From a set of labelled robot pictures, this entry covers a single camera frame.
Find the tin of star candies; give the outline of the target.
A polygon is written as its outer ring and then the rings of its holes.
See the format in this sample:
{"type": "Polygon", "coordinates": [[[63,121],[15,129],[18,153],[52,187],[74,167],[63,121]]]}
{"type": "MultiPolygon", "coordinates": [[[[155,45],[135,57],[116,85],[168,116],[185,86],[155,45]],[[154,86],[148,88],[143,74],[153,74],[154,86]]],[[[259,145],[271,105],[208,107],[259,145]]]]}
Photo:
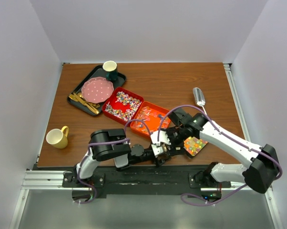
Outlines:
{"type": "Polygon", "coordinates": [[[184,149],[189,158],[194,158],[207,144],[205,140],[189,137],[184,141],[184,149]]]}

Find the orange box of candies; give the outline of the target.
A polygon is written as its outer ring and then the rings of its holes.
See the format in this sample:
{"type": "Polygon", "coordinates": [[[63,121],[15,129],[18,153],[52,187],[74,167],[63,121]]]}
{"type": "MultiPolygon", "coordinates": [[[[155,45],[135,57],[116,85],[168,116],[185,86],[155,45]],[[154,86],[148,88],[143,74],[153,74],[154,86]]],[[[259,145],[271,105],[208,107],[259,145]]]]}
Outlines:
{"type": "MultiPolygon", "coordinates": [[[[158,130],[161,120],[168,112],[169,111],[163,107],[144,101],[134,118],[144,121],[152,134],[158,130]]],[[[130,124],[130,128],[135,134],[149,139],[149,132],[143,123],[134,121],[130,124]]]]}

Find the silver metal scoop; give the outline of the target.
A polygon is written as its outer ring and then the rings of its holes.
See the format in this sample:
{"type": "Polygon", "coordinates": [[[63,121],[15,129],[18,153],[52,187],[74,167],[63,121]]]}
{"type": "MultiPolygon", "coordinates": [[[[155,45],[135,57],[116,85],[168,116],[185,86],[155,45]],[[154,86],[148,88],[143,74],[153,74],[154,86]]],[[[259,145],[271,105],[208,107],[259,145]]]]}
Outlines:
{"type": "Polygon", "coordinates": [[[193,88],[193,94],[195,97],[195,104],[203,109],[203,112],[207,114],[205,110],[205,97],[202,90],[198,87],[193,88]]]}

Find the red box of swirl candies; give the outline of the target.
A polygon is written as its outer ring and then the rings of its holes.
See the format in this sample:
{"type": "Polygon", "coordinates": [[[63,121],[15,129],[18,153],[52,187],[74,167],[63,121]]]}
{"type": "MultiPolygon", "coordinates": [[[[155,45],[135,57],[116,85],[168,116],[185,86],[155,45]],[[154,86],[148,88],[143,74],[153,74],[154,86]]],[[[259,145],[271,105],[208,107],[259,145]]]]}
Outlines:
{"type": "Polygon", "coordinates": [[[106,117],[124,125],[135,117],[143,102],[143,97],[117,87],[102,106],[102,111],[106,117]]]}

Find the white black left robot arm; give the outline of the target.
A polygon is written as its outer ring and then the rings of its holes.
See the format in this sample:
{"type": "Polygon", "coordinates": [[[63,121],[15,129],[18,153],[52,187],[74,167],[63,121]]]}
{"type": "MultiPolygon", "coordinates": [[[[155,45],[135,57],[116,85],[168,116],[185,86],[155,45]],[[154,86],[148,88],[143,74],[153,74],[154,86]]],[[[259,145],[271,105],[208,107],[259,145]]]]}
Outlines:
{"type": "Polygon", "coordinates": [[[89,184],[94,170],[102,161],[114,160],[116,168],[125,168],[145,161],[157,161],[157,157],[165,152],[164,146],[170,146],[167,133],[160,131],[159,140],[157,132],[150,136],[151,145],[144,149],[136,144],[130,147],[130,139],[126,137],[124,129],[99,130],[91,134],[86,154],[81,162],[74,167],[73,182],[79,187],[89,184]]]}

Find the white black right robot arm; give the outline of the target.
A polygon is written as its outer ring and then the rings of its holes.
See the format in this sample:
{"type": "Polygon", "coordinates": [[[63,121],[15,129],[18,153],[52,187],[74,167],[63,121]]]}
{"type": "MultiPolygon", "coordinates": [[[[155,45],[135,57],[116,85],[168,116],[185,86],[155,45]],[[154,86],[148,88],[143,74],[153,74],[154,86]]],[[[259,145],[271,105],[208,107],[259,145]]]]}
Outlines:
{"type": "Polygon", "coordinates": [[[269,144],[259,146],[246,141],[217,125],[206,114],[194,116],[182,108],[169,114],[176,129],[168,130],[170,142],[181,144],[189,137],[207,141],[234,157],[238,164],[212,162],[195,179],[208,187],[222,182],[239,182],[264,194],[272,182],[282,176],[276,150],[269,144]]]}

